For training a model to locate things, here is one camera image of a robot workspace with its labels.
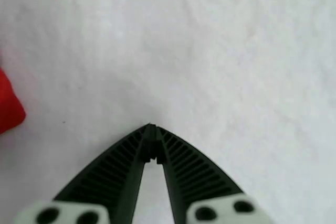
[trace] white fabric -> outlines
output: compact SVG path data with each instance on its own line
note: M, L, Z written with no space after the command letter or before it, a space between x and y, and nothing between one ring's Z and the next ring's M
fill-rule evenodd
M336 222L336 0L0 10L2 67L28 114L0 136L1 223L148 122L208 155L277 223ZM146 169L134 223L173 222L159 169Z

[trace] white surface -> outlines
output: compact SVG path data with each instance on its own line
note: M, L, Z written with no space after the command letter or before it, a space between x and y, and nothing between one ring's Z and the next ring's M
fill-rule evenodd
M336 222L336 0L0 0L0 10L3 68L28 113L0 136L2 223L148 122L198 147L277 223ZM172 223L148 212L166 192L146 194L135 223Z
M13 224L36 224L39 215L48 208L56 208L59 213L52 224L77 224L77 220L85 213L94 212L98 216L95 224L110 224L106 207L95 204L68 203L62 201L39 201L23 209L14 218Z
M253 211L237 212L234 205L239 201L250 203ZM196 217L197 210L203 207L208 207L216 213L216 218L211 224L274 224L258 203L246 194L234 194L192 203L187 211L187 224L209 223Z

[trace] screw hole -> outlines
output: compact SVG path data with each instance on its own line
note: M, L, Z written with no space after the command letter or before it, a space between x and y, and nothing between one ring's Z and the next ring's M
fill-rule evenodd
M36 218L38 224L50 224L53 223L59 215L59 210L55 207L44 209Z
M216 212L210 207L200 207L196 210L197 220L214 220L216 218Z
M88 211L78 217L77 224L96 224L98 219L99 217L96 212Z
M247 201L237 201L234 204L234 208L236 210L236 212L253 212L254 211L254 207L252 206L251 203L247 202Z

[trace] black hole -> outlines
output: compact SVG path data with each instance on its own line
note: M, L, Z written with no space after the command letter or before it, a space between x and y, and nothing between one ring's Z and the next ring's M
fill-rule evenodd
M217 218L216 212L209 207L200 207L196 210L197 220L214 220Z
M77 219L77 224L96 224L98 223L98 214L92 211L85 212Z
M50 207L43 210L36 218L38 224L53 223L59 215L59 210L55 207Z
M252 204L246 201L237 201L234 208L237 212L252 212L254 210Z

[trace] red object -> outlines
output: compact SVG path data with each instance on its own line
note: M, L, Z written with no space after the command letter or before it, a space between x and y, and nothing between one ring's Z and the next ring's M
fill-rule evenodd
M0 69L0 134L21 124L25 117L26 113L12 85Z

